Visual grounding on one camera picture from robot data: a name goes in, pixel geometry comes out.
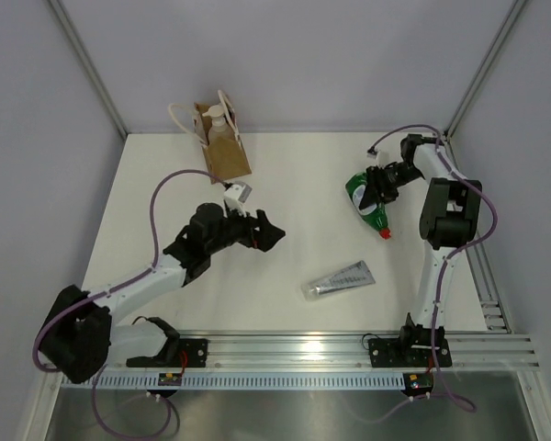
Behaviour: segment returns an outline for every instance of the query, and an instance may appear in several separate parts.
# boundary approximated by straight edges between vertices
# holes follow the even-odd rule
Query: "white wall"
[[[81,283],[122,144],[41,1],[0,1],[0,440],[15,439],[30,349]]]
[[[551,0],[528,6],[455,149],[499,209],[490,262],[551,391]]]
[[[231,94],[244,130],[446,126],[512,0],[64,0],[130,131]]]

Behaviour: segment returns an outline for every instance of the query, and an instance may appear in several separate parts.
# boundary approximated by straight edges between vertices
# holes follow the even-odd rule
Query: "paper bag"
[[[231,102],[228,99],[225,99],[224,102],[229,111],[231,121],[235,128],[237,128],[237,119]],[[194,116],[194,128],[196,135],[206,140],[206,144],[200,142],[200,146],[208,171],[223,180],[250,175],[251,167],[242,145],[239,130],[235,129],[237,141],[217,138],[208,144],[208,131],[212,127],[212,118],[203,117],[202,114],[206,113],[210,106],[208,104],[195,103],[195,107],[197,113]],[[216,182],[215,179],[211,179],[211,181],[212,184]]]

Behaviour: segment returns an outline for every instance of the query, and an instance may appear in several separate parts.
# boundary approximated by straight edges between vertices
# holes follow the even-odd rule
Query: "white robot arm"
[[[220,205],[200,205],[158,259],[117,283],[87,291],[75,285],[62,290],[43,324],[40,352],[75,383],[90,379],[109,363],[179,368],[183,352],[188,353],[190,367],[203,367],[206,339],[180,338],[158,317],[143,317],[144,322],[128,326],[118,323],[153,299],[200,277],[210,267],[210,257],[234,243],[271,250],[286,233],[272,225],[262,210],[257,210],[256,218],[245,211],[243,203],[250,192],[243,183],[227,185],[226,214]],[[63,318],[48,324],[60,314]]]
[[[370,340],[370,358],[376,368],[427,368],[434,345],[435,349],[441,349],[441,366],[451,366],[448,344],[444,339],[444,305],[459,256],[453,251],[474,239],[481,199],[479,194],[451,176],[450,171],[456,170],[456,167],[447,159],[444,146],[435,138],[408,135],[400,143],[400,153],[403,160],[400,163],[367,168],[367,185],[361,205],[388,204],[398,197],[399,187],[420,177],[426,180],[429,189],[419,223],[419,233],[425,241],[421,284],[398,340]],[[465,180],[481,190],[478,181]],[[437,289],[441,268],[449,255],[441,289]],[[432,342],[435,305],[436,332]]]

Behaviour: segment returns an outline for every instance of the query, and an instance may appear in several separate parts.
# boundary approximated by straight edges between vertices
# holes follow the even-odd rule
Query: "bag handle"
[[[219,89],[219,100],[224,108],[224,116],[227,119],[227,122],[231,126],[232,131],[235,132],[235,138],[237,142],[241,145],[241,136],[239,135],[239,128],[235,125],[235,123],[231,119],[231,109],[233,108],[231,101],[229,100],[229,96],[225,94],[223,91]]]
[[[206,140],[203,140],[202,137],[200,137],[197,133],[194,133],[192,130],[187,129],[186,126],[184,126],[184,124],[182,124],[179,121],[179,119],[174,114],[174,107],[181,108],[182,110],[185,110],[186,112],[188,112],[192,116],[192,118],[196,117],[197,112],[195,110],[192,110],[189,107],[182,106],[181,104],[176,104],[176,103],[172,103],[167,107],[167,112],[169,113],[169,116],[172,117],[172,120],[174,121],[174,123],[177,127],[182,129],[188,135],[192,135],[194,138],[196,138],[197,140],[202,142],[203,145],[208,146]]]

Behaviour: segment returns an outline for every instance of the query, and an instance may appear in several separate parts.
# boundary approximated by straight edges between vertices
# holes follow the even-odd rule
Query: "red bottle cap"
[[[391,234],[391,231],[389,230],[389,228],[382,228],[379,231],[379,235],[382,236],[386,240],[389,239],[390,237],[392,237],[392,234]]]

